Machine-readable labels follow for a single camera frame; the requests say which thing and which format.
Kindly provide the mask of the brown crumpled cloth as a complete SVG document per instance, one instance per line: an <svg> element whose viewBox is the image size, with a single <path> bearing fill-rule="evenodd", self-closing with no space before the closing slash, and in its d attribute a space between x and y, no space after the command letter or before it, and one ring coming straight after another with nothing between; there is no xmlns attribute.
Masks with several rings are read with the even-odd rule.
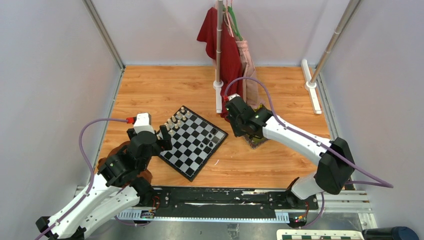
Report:
<svg viewBox="0 0 424 240"><path fill-rule="evenodd" d="M144 178L148 183L152 181L153 176L147 167L138 166L127 153L129 144L129 141L122 142L98 161L97 174L105 178L108 187L124 188L137 178Z"/></svg>

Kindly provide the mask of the white centre rack foot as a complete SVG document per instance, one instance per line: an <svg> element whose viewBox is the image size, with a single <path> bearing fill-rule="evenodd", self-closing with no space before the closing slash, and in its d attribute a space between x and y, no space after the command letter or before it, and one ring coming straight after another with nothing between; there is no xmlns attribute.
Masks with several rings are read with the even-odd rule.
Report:
<svg viewBox="0 0 424 240"><path fill-rule="evenodd" d="M215 90L215 111L217 114L221 114L223 111L223 104L222 104L222 96L221 96L221 90L224 83L222 81L215 80L213 82L213 88Z"/></svg>

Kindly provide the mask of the green white chessboard box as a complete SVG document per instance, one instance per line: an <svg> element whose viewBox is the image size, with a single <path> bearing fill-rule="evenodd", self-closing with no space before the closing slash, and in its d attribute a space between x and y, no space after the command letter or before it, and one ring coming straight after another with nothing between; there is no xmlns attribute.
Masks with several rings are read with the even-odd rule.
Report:
<svg viewBox="0 0 424 240"><path fill-rule="evenodd" d="M308 230L278 229L277 240L364 240L360 231L355 230Z"/></svg>

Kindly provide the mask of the white rack foot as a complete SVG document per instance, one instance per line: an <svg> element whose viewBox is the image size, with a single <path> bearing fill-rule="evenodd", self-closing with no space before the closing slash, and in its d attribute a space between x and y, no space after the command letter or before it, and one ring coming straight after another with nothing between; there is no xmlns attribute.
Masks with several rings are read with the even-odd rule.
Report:
<svg viewBox="0 0 424 240"><path fill-rule="evenodd" d="M320 106L319 98L316 92L317 83L312 82L312 75L306 59L302 59L300 62L300 66L303 72L305 84L304 87L308 91L309 99L312 104L312 111L314 114L320 115L322 114L322 109Z"/></svg>
<svg viewBox="0 0 424 240"><path fill-rule="evenodd" d="M221 96L221 90L224 83L222 81L215 80L213 82L213 88L215 90L215 111L217 114L221 114L223 111L223 104L222 104L222 96Z"/></svg>

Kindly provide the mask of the silver centre rack pole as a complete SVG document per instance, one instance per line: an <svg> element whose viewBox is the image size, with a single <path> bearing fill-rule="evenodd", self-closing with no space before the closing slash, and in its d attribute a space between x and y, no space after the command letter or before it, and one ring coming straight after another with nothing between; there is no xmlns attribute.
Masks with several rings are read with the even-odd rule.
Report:
<svg viewBox="0 0 424 240"><path fill-rule="evenodd" d="M217 21L216 21L216 76L215 82L218 87L223 85L221 81L221 35L222 35L222 22L223 22L223 8L224 1L217 0L216 1L216 9L217 9Z"/></svg>

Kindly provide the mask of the cream chess pieces row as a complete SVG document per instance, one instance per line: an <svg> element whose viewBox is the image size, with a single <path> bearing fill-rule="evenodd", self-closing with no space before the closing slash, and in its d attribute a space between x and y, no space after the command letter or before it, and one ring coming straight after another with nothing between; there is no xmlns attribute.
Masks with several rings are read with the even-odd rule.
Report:
<svg viewBox="0 0 424 240"><path fill-rule="evenodd" d="M174 115L165 122L168 133L173 136L178 130L187 125L187 121L192 116L192 113L182 106Z"/></svg>

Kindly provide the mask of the white right rack foot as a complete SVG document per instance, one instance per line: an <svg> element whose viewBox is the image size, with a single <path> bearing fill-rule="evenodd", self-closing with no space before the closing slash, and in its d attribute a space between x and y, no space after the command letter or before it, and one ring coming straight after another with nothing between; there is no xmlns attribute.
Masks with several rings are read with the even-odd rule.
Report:
<svg viewBox="0 0 424 240"><path fill-rule="evenodd" d="M322 114L322 109L320 106L319 98L316 92L317 83L312 82L312 75L306 59L302 59L300 62L300 66L303 72L305 84L304 87L308 91L309 99L312 104L312 111L314 114L320 115Z"/></svg>

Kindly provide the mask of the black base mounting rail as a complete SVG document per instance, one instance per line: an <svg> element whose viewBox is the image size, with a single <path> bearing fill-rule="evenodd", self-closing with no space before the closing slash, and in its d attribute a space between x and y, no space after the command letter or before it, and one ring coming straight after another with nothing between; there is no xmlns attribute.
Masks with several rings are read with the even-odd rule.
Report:
<svg viewBox="0 0 424 240"><path fill-rule="evenodd" d="M286 200L287 196L284 189L157 186L152 198L137 206L154 210L155 219L282 222L291 218L277 216L277 210L303 215L319 208L316 195L299 201Z"/></svg>

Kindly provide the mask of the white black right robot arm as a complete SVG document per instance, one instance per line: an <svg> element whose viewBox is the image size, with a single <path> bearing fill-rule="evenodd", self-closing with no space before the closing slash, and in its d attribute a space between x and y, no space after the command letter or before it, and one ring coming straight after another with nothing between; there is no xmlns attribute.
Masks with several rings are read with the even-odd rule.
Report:
<svg viewBox="0 0 424 240"><path fill-rule="evenodd" d="M308 176L297 177L277 201L290 209L304 207L307 198L319 193L338 195L354 172L348 143L338 137L323 138L302 130L272 111L261 107L255 111L238 94L225 103L227 119L235 137L265 138L300 153L317 166Z"/></svg>

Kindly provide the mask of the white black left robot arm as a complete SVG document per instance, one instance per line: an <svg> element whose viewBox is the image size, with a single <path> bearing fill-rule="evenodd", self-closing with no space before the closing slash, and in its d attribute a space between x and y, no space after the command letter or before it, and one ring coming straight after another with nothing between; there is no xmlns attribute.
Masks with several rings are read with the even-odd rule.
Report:
<svg viewBox="0 0 424 240"><path fill-rule="evenodd" d="M97 167L97 174L66 207L52 216L36 221L41 236L49 240L84 240L97 228L123 210L140 205L157 210L160 198L144 176L153 156L172 149L172 137L166 125L155 130L135 128L124 142Z"/></svg>

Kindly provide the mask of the pink hanging garment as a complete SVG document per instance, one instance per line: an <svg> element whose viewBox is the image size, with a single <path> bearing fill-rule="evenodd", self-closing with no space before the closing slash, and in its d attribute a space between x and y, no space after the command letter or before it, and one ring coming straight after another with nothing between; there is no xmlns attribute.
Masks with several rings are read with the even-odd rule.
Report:
<svg viewBox="0 0 424 240"><path fill-rule="evenodd" d="M230 26L230 21L228 19L228 15L225 13L225 6L232 6L233 7L233 1L230 1L230 4L228 4L228 1L225 1L225 4L223 5L223 21L227 27L227 31L230 34L231 37L235 39L235 43L237 45L237 49L239 51L240 61L241 61L241 72L243 77L249 77L249 78L256 78L256 68L254 65L254 62L252 60L248 41L244 39L242 41L238 41L236 39L236 36L233 34ZM260 104L264 105L264 101L261 99L259 94L259 88L258 84L255 81L252 81L250 79L244 78L241 80L241 86L242 86L242 97L246 101L246 103L252 107L254 110L259 107Z"/></svg>

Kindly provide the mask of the black white chessboard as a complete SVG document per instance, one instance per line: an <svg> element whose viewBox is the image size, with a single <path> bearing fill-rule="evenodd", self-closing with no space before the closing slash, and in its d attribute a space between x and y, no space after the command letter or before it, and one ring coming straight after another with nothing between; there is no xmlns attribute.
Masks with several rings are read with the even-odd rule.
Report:
<svg viewBox="0 0 424 240"><path fill-rule="evenodd" d="M180 173L189 181L193 181L212 155L228 137L228 133L187 108L191 117L174 135L171 135L172 149L162 151L159 158ZM213 144L204 144L208 134L213 135Z"/></svg>

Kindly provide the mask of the dark red hanging shirt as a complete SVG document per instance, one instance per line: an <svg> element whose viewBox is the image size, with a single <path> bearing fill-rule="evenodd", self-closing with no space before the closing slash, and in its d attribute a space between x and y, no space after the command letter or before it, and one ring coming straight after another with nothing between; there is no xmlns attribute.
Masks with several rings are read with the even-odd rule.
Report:
<svg viewBox="0 0 424 240"><path fill-rule="evenodd" d="M218 10L214 7L207 11L196 38L197 41L206 43L205 52L212 60L216 60L217 14ZM220 94L224 96L228 83L240 78L243 73L236 41L228 32L224 23L221 27L220 79L223 81L223 86Z"/></svg>

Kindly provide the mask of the yellow metal tin tray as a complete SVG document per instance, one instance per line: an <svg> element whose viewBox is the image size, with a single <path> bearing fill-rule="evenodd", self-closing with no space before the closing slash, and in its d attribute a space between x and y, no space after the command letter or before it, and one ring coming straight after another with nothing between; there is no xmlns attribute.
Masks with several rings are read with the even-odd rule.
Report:
<svg viewBox="0 0 424 240"><path fill-rule="evenodd" d="M253 127L254 133L247 133L244 136L244 140L252 149L258 148L268 140L263 136L262 128L259 128L259 126L265 127L266 120L271 116L270 111L263 104L260 104L254 112L255 113L250 116L246 122Z"/></svg>

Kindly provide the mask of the green clothes hanger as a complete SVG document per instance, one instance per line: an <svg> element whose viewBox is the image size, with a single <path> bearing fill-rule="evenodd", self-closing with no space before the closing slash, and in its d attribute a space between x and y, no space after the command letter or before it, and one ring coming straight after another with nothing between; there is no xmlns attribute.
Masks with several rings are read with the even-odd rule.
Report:
<svg viewBox="0 0 424 240"><path fill-rule="evenodd" d="M232 6L226 5L224 7L224 11L228 15L227 18L229 19L229 25L231 26L231 31L235 35L235 38L238 41L243 41L244 39L243 39L243 37L242 37L242 35L239 31L238 24L237 24L237 18L236 18L236 15L234 13Z"/></svg>

